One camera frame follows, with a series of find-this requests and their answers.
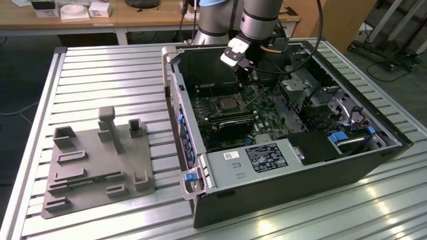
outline metal rack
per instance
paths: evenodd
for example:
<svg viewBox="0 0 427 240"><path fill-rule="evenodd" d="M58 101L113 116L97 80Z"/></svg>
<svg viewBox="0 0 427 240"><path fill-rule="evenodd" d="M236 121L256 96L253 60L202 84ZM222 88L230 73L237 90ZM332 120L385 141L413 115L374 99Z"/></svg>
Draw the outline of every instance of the metal rack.
<svg viewBox="0 0 427 240"><path fill-rule="evenodd" d="M77 47L53 55L0 239L416 239L427 235L427 129L325 41L318 52L414 142L357 183L199 229L181 197L179 166L162 89L167 44ZM97 128L114 105L115 124L146 123L155 191L42 219L54 127Z"/></svg>

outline cable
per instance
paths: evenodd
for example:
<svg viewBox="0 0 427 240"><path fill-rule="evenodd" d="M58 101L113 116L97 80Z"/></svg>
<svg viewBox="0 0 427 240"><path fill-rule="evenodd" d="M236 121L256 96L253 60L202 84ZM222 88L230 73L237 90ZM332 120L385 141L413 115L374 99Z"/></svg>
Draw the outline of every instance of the cable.
<svg viewBox="0 0 427 240"><path fill-rule="evenodd" d="M364 33L365 33L365 40L366 40L366 43L368 45L372 47L372 42L370 42L370 39L369 39L369 34L368 34L368 27L366 27L366 23L364 22Z"/></svg>
<svg viewBox="0 0 427 240"><path fill-rule="evenodd" d="M314 53L317 51L321 33L322 33L322 9L321 9L320 0L316 0L316 3L317 3L317 8L318 8L318 33L317 33L317 40L316 40L316 43L313 46L313 50L310 51L308 57L304 59L304 61L300 63L300 65L297 67L294 67L290 71L285 71L285 72L265 71L265 70L261 70L261 69L257 69L256 67L253 67L254 71L261 72L261 73L266 73L266 74L276 74L276 75L290 74L290 73L294 73L301 68L301 66L308 62L308 60L312 58L312 56L314 55Z"/></svg>
<svg viewBox="0 0 427 240"><path fill-rule="evenodd" d="M384 83L390 83L390 82L398 80L400 78L402 78L404 76L406 76L408 74L410 74L410 71L409 71L408 73L401 74L400 76L397 76L396 78L393 78L393 79L390 79L390 80L382 80L382 79L377 78L377 77L373 76L372 73L369 72L369 68L373 67L374 65L384 64L384 63L386 63L386 61L373 63L373 64L370 64L369 66L366 66L366 68L365 68L366 74L368 74L373 79L376 79L377 81L384 82Z"/></svg>
<svg viewBox="0 0 427 240"><path fill-rule="evenodd" d="M35 101L33 104L25 106L21 110L14 111L14 112L6 112L6 113L0 112L0 115L10 116L10 115L18 114L18 113L21 113L22 111L25 111L26 109L29 109L29 108L30 108L33 105L35 105L37 103L38 103L38 101Z"/></svg>
<svg viewBox="0 0 427 240"><path fill-rule="evenodd" d="M0 46L3 45L6 43L6 41L7 41L7 37L5 36L2 43L0 43Z"/></svg>
<svg viewBox="0 0 427 240"><path fill-rule="evenodd" d="M29 125L33 125L31 121L27 120L27 118L23 116L22 112L19 112L19 116L26 120L26 122L29 123Z"/></svg>
<svg viewBox="0 0 427 240"><path fill-rule="evenodd" d="M18 111L14 111L14 112L0 112L0 116L11 116L11 115L15 115L15 114L19 114L19 116L25 119L25 121L29 123L29 125L33 125L31 121L29 121L29 119L23 116L22 112L25 110L27 110L33 105L35 105L38 103L38 101L35 101L33 104L25 106L21 110Z"/></svg>
<svg viewBox="0 0 427 240"><path fill-rule="evenodd" d="M197 0L193 0L193 20L191 20L191 33L190 33L190 44L194 41L195 32L195 17L197 17Z"/></svg>
<svg viewBox="0 0 427 240"><path fill-rule="evenodd" d="M183 41L183 37L182 37L182 22L183 22L183 16L185 16L185 13L186 13L186 10L187 10L187 2L185 1L181 5L181 9L179 9L179 22L178 22L178 38L179 38L179 41L182 42Z"/></svg>
<svg viewBox="0 0 427 240"><path fill-rule="evenodd" d="M155 39L157 34L158 34L158 31L154 32L151 39L146 43L150 43Z"/></svg>
<svg viewBox="0 0 427 240"><path fill-rule="evenodd" d="M410 6L408 7L408 10L413 7L413 4L417 2L418 0L413 0L413 2L412 2L412 4L410 4ZM388 37L389 37L389 34L392 33L392 31L394 30L394 27L396 27L396 25L397 25L397 23L401 21L401 19L405 17L405 15L402 15L400 18L398 18L398 20L397 21L394 21L394 23L393 23L393 25L392 25L392 27L390 27L390 29L389 29L389 31L386 32L386 39L388 39Z"/></svg>
<svg viewBox="0 0 427 240"><path fill-rule="evenodd" d="M134 34L137 36L142 35L145 32L142 31L139 34L134 33L134 32L130 32L130 34Z"/></svg>
<svg viewBox="0 0 427 240"><path fill-rule="evenodd" d="M281 22L278 20L278 18L276 19L276 23L277 23L277 26L278 28L281 29L281 35L282 35L282 38L284 38L284 49L282 50L274 50L274 49L270 49L265 46L260 46L260 49L262 49L265 52L269 52L269 53L273 53L273 54L282 54L286 50L288 50L288 36L286 36L286 32L284 31L282 29L282 25L281 25Z"/></svg>

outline metal bracket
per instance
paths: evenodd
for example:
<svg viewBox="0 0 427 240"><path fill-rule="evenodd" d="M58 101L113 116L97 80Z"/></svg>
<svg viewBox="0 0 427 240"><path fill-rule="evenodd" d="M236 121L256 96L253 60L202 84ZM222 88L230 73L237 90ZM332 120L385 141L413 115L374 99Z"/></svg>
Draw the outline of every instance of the metal bracket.
<svg viewBox="0 0 427 240"><path fill-rule="evenodd" d="M167 66L166 64L178 55L175 46L165 46L161 48L161 71L162 71L162 87L167 87Z"/></svg>

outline warning label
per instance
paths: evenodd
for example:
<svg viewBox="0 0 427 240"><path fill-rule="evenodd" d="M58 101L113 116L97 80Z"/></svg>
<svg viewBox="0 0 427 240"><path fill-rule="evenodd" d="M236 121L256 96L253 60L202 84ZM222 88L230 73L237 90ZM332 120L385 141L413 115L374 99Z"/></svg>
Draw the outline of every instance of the warning label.
<svg viewBox="0 0 427 240"><path fill-rule="evenodd" d="M254 172L261 173L288 165L277 144L256 146L245 149Z"/></svg>

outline motherboard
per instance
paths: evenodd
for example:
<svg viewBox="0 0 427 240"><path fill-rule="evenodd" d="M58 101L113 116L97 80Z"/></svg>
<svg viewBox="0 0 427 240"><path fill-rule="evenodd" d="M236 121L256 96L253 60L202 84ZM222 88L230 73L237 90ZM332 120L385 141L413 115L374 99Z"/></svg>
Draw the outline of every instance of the motherboard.
<svg viewBox="0 0 427 240"><path fill-rule="evenodd" d="M284 138L285 119L274 109L272 89L261 84L236 94L195 97L190 105L206 152L238 148Z"/></svg>

